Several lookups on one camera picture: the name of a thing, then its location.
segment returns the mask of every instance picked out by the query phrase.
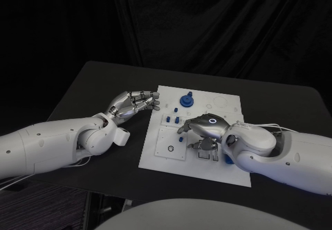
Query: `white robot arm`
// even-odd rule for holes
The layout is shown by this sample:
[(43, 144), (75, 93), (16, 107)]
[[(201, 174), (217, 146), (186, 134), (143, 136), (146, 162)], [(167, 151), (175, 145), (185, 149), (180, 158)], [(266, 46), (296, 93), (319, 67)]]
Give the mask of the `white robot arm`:
[(43, 122), (0, 137), (0, 179), (49, 172), (101, 155), (130, 133), (117, 127), (144, 109), (159, 110), (157, 92), (124, 92), (107, 112), (88, 118)]
[(230, 125), (214, 114), (185, 122), (178, 133), (193, 130), (204, 140), (188, 147), (212, 150), (221, 143), (235, 165), (250, 173), (309, 192), (332, 196), (332, 139), (294, 131), (271, 133), (257, 125)]

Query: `robotic hand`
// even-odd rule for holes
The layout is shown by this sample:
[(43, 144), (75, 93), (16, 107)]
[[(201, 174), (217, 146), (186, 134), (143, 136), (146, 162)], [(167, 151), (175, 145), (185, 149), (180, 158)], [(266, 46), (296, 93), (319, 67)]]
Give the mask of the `robotic hand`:
[(121, 93), (88, 118), (35, 124), (0, 137), (0, 179), (49, 172), (101, 155), (113, 142), (124, 146), (130, 133), (117, 127), (146, 109), (159, 110), (157, 92)]
[(214, 114), (186, 120), (178, 133), (191, 129), (202, 137), (188, 148), (214, 150), (221, 144), (237, 167), (309, 192), (332, 196), (332, 139), (296, 131), (268, 132)]

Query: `black table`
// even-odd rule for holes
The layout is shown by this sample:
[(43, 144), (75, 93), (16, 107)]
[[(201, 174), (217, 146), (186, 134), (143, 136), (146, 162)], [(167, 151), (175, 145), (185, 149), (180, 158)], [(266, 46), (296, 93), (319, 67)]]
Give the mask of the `black table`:
[[(89, 117), (105, 111), (123, 91), (156, 91), (157, 85), (240, 95), (245, 122), (277, 123), (299, 132), (332, 138), (331, 114), (313, 88), (101, 62), (87, 62), (49, 121)], [(149, 121), (150, 111), (141, 111), (121, 125), (131, 133), (124, 147), (114, 144), (84, 167), (58, 169), (33, 179), (144, 202), (170, 198), (224, 201), (274, 214), (312, 229), (332, 228), (332, 198), (258, 174), (251, 174), (253, 188), (247, 188), (140, 169)]]

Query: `circular cutout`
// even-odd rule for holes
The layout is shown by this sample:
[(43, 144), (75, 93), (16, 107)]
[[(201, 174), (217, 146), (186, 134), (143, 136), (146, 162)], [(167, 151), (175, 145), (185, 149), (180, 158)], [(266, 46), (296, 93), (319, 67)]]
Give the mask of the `circular cutout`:
[(227, 107), (227, 99), (224, 97), (217, 97), (214, 103), (219, 108)]

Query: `dark background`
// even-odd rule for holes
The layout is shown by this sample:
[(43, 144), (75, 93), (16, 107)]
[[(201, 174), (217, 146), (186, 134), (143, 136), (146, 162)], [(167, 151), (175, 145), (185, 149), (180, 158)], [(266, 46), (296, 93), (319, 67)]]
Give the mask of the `dark background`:
[[(13, 0), (0, 5), (0, 135), (48, 119), (89, 60), (312, 86), (332, 110), (328, 0)], [(91, 87), (98, 84), (91, 79)], [(149, 90), (115, 82), (114, 87)]]

